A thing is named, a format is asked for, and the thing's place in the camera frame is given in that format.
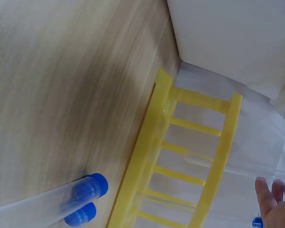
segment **plastic test tube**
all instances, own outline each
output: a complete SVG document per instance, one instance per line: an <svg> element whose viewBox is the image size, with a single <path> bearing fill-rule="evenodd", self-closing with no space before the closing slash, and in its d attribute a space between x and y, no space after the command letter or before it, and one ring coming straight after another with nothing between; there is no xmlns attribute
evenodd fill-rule
<svg viewBox="0 0 285 228"><path fill-rule="evenodd" d="M0 228L46 228L62 219L72 227L89 222L96 215L91 201L108 190L99 173L47 191L34 197L0 207Z"/></svg>
<svg viewBox="0 0 285 228"><path fill-rule="evenodd" d="M185 160L189 163L210 168L212 163L196 157L194 154L185 154ZM268 182L273 182L275 179L285 181L285 171L267 168L261 165L253 165L249 163L232 164L227 163L224 169L225 172L246 176L255 179L258 176L264 177Z"/></svg>

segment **blue screw cap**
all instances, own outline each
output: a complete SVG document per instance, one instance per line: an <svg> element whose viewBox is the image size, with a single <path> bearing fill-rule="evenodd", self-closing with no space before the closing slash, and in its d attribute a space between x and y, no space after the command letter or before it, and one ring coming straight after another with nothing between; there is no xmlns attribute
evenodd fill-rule
<svg viewBox="0 0 285 228"><path fill-rule="evenodd" d="M107 193L108 181L102 174L94 173L86 177L90 177L90 179L84 179L75 186L78 201L92 201Z"/></svg>
<svg viewBox="0 0 285 228"><path fill-rule="evenodd" d="M252 227L263 228L263 221L261 217L256 217L252 220Z"/></svg>
<svg viewBox="0 0 285 228"><path fill-rule="evenodd" d="M88 175L88 177L92 177L98 182L100 189L101 189L100 197L102 197L108 192L109 184L106 178L102 174L94 173L94 174Z"/></svg>
<svg viewBox="0 0 285 228"><path fill-rule="evenodd" d="M75 211L74 213L66 216L64 221L71 227L79 227L89 221L91 221L96 216L96 207L94 203L88 203L81 209Z"/></svg>

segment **human hand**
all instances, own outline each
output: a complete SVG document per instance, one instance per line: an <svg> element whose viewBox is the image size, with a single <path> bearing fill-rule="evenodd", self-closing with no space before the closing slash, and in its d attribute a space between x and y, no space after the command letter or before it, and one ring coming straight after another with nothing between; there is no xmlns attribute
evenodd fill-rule
<svg viewBox="0 0 285 228"><path fill-rule="evenodd" d="M275 180L270 192L266 180L257 178L256 193L264 228L285 228L285 183Z"/></svg>

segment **yellow test tube rack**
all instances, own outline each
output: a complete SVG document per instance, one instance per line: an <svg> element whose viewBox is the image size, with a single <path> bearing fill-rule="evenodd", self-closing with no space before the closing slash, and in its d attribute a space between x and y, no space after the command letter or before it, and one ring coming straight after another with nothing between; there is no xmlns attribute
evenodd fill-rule
<svg viewBox="0 0 285 228"><path fill-rule="evenodd" d="M230 101L223 101L194 91L176 88L172 85L172 78L163 70L160 70L142 128L108 223L108 228L133 228L137 217L171 228L202 228L228 160L238 123L241 101L242 96L239 94L233 94ZM173 117L177 102L184 102L225 114L226 118L222 131ZM220 137L214 159L195 155L199 159L212 162L206 180L156 165L162 148L181 155L189 152L185 148L164 141L170 124ZM203 186L198 204L195 205L148 189L154 172ZM190 223L183 225L140 211L143 197L137 196L151 196L166 202L195 207L195 210L192 213Z"/></svg>

